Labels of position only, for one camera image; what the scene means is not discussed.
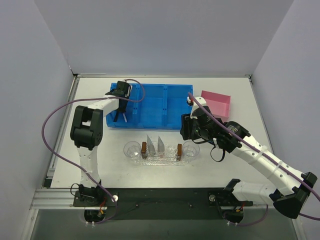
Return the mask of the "clear plastic cup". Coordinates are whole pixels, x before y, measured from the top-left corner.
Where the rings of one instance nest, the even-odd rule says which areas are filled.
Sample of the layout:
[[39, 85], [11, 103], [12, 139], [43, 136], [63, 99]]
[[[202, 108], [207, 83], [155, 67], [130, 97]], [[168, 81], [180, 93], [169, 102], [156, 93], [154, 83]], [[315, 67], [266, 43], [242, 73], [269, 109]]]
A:
[[141, 157], [141, 145], [136, 141], [129, 141], [123, 147], [123, 153], [130, 159], [137, 159]]
[[182, 153], [184, 157], [195, 158], [200, 153], [200, 147], [193, 141], [186, 141], [182, 145]]

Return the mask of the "black toothbrush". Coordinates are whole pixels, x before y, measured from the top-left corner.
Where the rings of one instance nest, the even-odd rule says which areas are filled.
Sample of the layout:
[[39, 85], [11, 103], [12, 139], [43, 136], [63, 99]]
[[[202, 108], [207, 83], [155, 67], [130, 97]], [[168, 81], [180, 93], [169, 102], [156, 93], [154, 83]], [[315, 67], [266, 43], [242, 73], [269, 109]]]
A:
[[120, 114], [120, 112], [119, 112], [119, 111], [117, 111], [117, 112], [116, 112], [116, 114], [115, 114], [115, 116], [114, 116], [113, 121], [114, 121], [115, 123], [118, 121], [119, 114]]

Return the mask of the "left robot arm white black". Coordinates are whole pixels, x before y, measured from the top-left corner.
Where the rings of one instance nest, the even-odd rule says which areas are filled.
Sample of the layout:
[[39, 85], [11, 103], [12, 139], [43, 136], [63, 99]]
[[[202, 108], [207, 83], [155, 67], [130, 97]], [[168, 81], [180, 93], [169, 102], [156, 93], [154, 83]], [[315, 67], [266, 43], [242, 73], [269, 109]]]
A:
[[124, 113], [130, 93], [130, 84], [118, 81], [116, 88], [105, 94], [105, 99], [75, 108], [70, 138], [79, 154], [80, 166], [84, 169], [78, 187], [79, 198], [92, 206], [100, 204], [105, 195], [99, 187], [101, 178], [97, 158], [98, 145], [103, 138], [104, 118], [113, 111]]

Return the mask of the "clear holder with brown ends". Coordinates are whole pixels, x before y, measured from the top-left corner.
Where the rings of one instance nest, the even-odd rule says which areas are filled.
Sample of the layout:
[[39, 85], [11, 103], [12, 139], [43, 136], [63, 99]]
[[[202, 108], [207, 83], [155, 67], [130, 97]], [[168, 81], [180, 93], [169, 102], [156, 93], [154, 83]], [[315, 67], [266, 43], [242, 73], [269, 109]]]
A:
[[149, 150], [148, 143], [143, 141], [141, 146], [141, 157], [143, 160], [156, 161], [156, 162], [180, 162], [182, 159], [183, 151], [182, 144], [168, 145], [167, 148], [164, 144], [160, 144], [160, 151], [151, 148]]

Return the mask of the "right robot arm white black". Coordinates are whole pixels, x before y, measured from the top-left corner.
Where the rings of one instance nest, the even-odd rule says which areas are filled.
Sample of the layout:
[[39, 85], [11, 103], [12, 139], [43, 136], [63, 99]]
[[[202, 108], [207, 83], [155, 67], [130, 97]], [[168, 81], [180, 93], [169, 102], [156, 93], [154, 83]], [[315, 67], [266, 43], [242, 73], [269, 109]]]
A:
[[181, 116], [180, 134], [184, 140], [198, 144], [210, 143], [232, 154], [260, 172], [271, 184], [263, 185], [232, 179], [225, 191], [240, 202], [255, 202], [273, 207], [282, 215], [296, 219], [312, 192], [318, 178], [312, 172], [303, 173], [274, 156], [247, 129], [234, 121], [222, 122], [210, 117], [208, 106], [194, 107], [192, 113]]

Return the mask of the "red-capped toothpaste tube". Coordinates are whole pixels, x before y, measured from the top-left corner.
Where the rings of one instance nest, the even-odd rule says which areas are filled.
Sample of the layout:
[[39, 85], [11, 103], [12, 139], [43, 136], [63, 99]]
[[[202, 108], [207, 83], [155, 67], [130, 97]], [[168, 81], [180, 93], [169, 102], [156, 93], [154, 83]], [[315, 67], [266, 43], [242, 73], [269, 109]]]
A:
[[158, 140], [157, 140], [157, 152], [159, 154], [163, 154], [165, 152], [165, 144], [160, 138], [160, 136], [158, 136]]

